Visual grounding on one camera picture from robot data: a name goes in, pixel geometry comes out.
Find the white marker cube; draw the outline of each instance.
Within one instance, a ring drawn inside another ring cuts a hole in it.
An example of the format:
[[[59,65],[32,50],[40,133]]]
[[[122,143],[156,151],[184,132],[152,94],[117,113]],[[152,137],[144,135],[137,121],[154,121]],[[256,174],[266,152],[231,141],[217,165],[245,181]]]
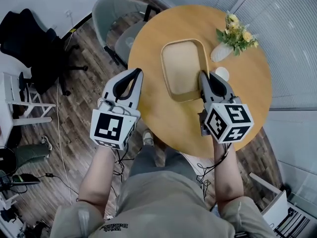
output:
[[[213,103],[205,120],[218,143],[239,142],[254,125],[246,104]]]
[[[90,138],[98,145],[123,150],[136,127],[137,118],[93,110]]]

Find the chair seat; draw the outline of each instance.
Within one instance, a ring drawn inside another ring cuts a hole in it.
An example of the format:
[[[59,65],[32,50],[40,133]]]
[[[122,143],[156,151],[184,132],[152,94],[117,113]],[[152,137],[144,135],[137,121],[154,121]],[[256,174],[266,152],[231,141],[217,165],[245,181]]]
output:
[[[115,52],[126,64],[128,64],[130,50],[131,50],[131,48],[126,43],[126,39],[129,37],[132,37],[133,39],[135,39],[139,31],[142,29],[142,27],[145,24],[146,22],[139,21],[138,23],[130,26],[127,30],[123,32],[123,34],[119,37],[119,39],[114,45]]]

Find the wooden tabletop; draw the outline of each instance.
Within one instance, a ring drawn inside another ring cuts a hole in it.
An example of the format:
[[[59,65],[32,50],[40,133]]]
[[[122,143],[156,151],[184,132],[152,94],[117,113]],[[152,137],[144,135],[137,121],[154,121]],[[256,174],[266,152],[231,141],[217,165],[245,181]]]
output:
[[[152,18],[136,37],[129,57],[129,68],[144,73],[138,110],[150,130],[164,143],[183,153],[213,157],[211,136],[201,136],[197,113],[203,100],[178,103],[168,94],[160,54],[163,46],[182,39],[198,39],[210,57],[219,44],[215,29],[225,28],[225,13],[203,5],[183,5],[165,10]],[[271,75],[261,48],[250,48],[239,57],[231,54],[220,62],[208,59],[210,71],[223,66],[230,73],[228,83],[242,103],[248,105],[254,120],[252,130],[238,150],[249,143],[263,126],[272,99]]]

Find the beige tray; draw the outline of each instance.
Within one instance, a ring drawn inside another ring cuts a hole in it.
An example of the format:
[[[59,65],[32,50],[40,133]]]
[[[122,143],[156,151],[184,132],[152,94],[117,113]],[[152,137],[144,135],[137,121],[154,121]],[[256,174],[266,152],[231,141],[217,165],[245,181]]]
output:
[[[198,76],[201,70],[209,75],[203,44],[187,39],[166,44],[161,52],[166,87],[177,102],[200,98]]]

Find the electrical outlet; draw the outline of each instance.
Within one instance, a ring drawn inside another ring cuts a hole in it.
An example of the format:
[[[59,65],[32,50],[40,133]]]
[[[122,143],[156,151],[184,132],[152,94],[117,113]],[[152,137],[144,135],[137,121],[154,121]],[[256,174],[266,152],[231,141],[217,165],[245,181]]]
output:
[[[67,18],[71,17],[71,10],[66,10],[64,14],[66,15]]]

